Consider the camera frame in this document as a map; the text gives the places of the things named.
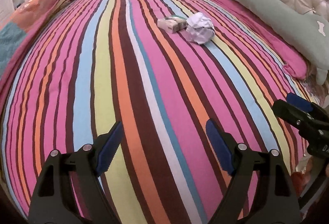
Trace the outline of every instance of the teal fabric patch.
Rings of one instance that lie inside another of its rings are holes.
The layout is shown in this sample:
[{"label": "teal fabric patch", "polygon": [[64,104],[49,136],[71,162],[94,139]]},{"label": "teal fabric patch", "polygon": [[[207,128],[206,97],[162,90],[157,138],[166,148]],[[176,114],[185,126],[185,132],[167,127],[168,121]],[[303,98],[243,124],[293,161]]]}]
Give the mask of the teal fabric patch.
[{"label": "teal fabric patch", "polygon": [[25,36],[26,32],[12,22],[9,22],[0,31],[0,78]]}]

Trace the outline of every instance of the silver screw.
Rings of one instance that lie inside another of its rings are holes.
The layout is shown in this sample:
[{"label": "silver screw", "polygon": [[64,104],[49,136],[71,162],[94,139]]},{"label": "silver screw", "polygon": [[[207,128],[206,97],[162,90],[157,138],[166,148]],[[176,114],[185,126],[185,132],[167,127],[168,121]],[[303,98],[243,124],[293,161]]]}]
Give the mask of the silver screw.
[{"label": "silver screw", "polygon": [[82,149],[83,149],[84,151],[89,151],[91,148],[92,148],[92,145],[90,145],[90,144],[86,144],[86,145],[84,145],[84,146],[82,147]]},{"label": "silver screw", "polygon": [[278,155],[279,155],[279,151],[273,149],[273,150],[271,151],[271,154],[273,154],[274,156],[278,156]]},{"label": "silver screw", "polygon": [[247,150],[247,145],[245,144],[239,144],[237,147],[242,151]]},{"label": "silver screw", "polygon": [[50,155],[51,156],[56,156],[56,155],[58,155],[58,151],[57,150],[52,150]]}]

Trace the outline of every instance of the striped bedsheet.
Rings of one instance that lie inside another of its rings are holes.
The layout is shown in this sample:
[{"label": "striped bedsheet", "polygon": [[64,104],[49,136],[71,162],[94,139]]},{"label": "striped bedsheet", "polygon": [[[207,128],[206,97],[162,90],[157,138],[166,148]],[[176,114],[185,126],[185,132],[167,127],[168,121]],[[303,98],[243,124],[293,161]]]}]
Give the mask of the striped bedsheet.
[{"label": "striped bedsheet", "polygon": [[[157,28],[158,18],[199,11],[216,28],[205,46]],[[230,181],[205,134],[209,118],[253,150],[279,149],[289,171],[305,152],[305,140],[270,107],[290,92],[319,100],[282,65],[258,34],[210,0],[75,0],[25,56],[2,114],[13,202],[28,214],[51,150],[76,151],[122,121],[125,138],[99,179],[121,222],[207,223]]]}]

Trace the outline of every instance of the blue gripper pad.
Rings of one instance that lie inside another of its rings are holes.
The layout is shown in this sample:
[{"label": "blue gripper pad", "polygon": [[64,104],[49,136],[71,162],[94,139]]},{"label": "blue gripper pad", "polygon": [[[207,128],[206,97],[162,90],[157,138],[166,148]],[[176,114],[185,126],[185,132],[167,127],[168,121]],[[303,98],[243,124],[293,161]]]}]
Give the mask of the blue gripper pad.
[{"label": "blue gripper pad", "polygon": [[122,122],[119,122],[98,154],[98,162],[96,166],[98,177],[109,169],[123,136],[123,125]]},{"label": "blue gripper pad", "polygon": [[309,113],[313,111],[312,103],[303,99],[302,97],[299,97],[294,93],[287,94],[287,103],[291,104],[294,107],[297,107],[298,109],[304,111],[305,113]]},{"label": "blue gripper pad", "polygon": [[235,171],[233,166],[233,154],[223,140],[220,131],[217,130],[211,119],[209,119],[206,123],[206,133],[213,150],[215,151],[220,166],[224,171],[227,171],[232,176]]}]

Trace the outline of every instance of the crumpled paper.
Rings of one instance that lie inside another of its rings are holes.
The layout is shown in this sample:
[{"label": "crumpled paper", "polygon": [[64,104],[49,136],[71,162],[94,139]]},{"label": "crumpled paper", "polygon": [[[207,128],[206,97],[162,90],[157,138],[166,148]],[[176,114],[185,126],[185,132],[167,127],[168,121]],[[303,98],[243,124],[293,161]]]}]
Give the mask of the crumpled paper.
[{"label": "crumpled paper", "polygon": [[197,44],[204,44],[210,41],[215,35],[215,28],[210,18],[203,13],[198,12],[190,16],[187,20],[186,31],[189,35],[189,40]]}]

